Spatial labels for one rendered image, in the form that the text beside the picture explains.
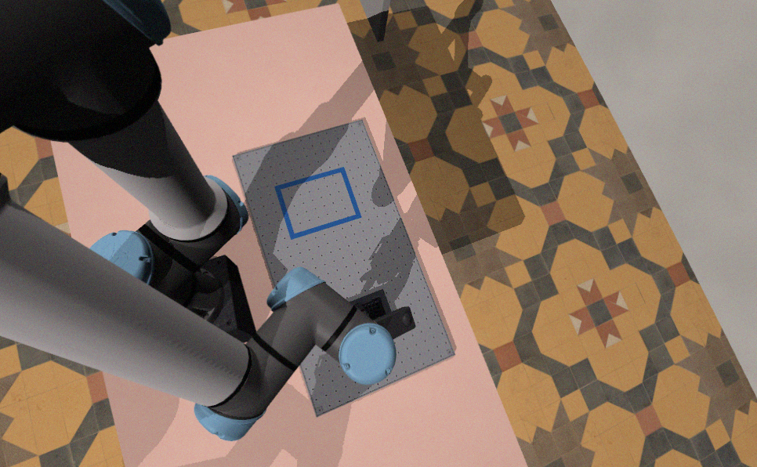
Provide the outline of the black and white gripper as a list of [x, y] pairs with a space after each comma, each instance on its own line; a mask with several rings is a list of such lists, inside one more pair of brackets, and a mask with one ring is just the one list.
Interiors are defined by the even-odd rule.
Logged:
[[[355, 305], [354, 305], [354, 306], [355, 306]], [[364, 310], [364, 307], [363, 307], [363, 306], [361, 305], [361, 302], [359, 302], [359, 303], [356, 303], [356, 306], [355, 306], [355, 307], [356, 307], [357, 309], [359, 309], [360, 311], [362, 311], [362, 312], [363, 312], [364, 314], [366, 314], [366, 315], [367, 315], [367, 316], [369, 317], [367, 310], [366, 310], [366, 311]]]

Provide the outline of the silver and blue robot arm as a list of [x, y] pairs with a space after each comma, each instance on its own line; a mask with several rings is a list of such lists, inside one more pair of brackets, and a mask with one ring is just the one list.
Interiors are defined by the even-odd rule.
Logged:
[[371, 320], [296, 267], [246, 345], [213, 325], [224, 289], [201, 267], [248, 210], [202, 175], [158, 102], [150, 47], [170, 32], [161, 0], [0, 0], [0, 133], [86, 142], [69, 144], [150, 217], [87, 248], [13, 202], [0, 173], [0, 336], [194, 402], [206, 430], [236, 441], [313, 346], [372, 385], [415, 324], [409, 306]]

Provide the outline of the blue tape outline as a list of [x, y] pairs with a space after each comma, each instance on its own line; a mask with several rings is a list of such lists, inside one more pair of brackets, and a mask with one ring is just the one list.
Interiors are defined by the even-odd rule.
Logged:
[[[354, 208], [354, 211], [355, 211], [356, 215], [352, 215], [352, 216], [346, 217], [344, 219], [339, 219], [339, 220], [336, 220], [334, 222], [327, 223], [327, 224], [324, 224], [324, 225], [321, 225], [321, 226], [317, 226], [317, 227], [314, 227], [314, 228], [311, 228], [311, 229], [308, 229], [308, 230], [304, 230], [302, 232], [298, 232], [298, 233], [294, 234], [294, 231], [293, 231], [293, 228], [292, 228], [292, 224], [291, 224], [291, 221], [289, 219], [288, 211], [286, 209], [286, 203], [284, 203], [284, 198], [283, 198], [282, 193], [281, 193], [281, 189], [284, 189], [284, 188], [287, 188], [287, 187], [290, 187], [290, 186], [294, 186], [294, 185], [298, 185], [300, 183], [309, 182], [309, 181], [314, 180], [314, 179], [319, 179], [319, 178], [322, 178], [322, 176], [334, 175], [334, 174], [340, 173], [340, 172], [343, 175], [343, 179], [344, 179], [344, 182], [346, 184], [346, 189], [348, 190], [348, 193], [349, 193], [349, 196], [350, 196], [350, 200], [352, 202], [352, 205], [353, 205], [353, 208]], [[284, 215], [284, 220], [286, 220], [286, 225], [287, 225], [288, 232], [289, 232], [291, 240], [295, 239], [297, 237], [302, 237], [302, 236], [305, 236], [307, 234], [312, 234], [312, 233], [315, 233], [317, 231], [324, 230], [324, 229], [327, 229], [327, 228], [330, 228], [330, 227], [333, 227], [333, 226], [337, 226], [337, 225], [342, 224], [342, 223], [347, 223], [347, 222], [352, 221], [354, 219], [362, 218], [361, 214], [360, 214], [360, 211], [359, 211], [359, 208], [357, 206], [356, 199], [355, 199], [355, 197], [353, 195], [353, 191], [352, 191], [350, 182], [348, 180], [348, 176], [346, 174], [346, 170], [345, 170], [344, 167], [343, 168], [337, 168], [337, 169], [331, 170], [329, 172], [323, 172], [323, 173], [320, 173], [320, 174], [317, 174], [317, 175], [313, 175], [313, 176], [307, 176], [306, 178], [298, 179], [296, 181], [292, 181], [292, 182], [289, 182], [289, 183], [284, 183], [284, 184], [275, 186], [275, 190], [277, 192], [277, 197], [278, 197], [278, 200], [279, 200], [280, 205], [281, 205], [281, 210], [282, 210], [283, 215]]]

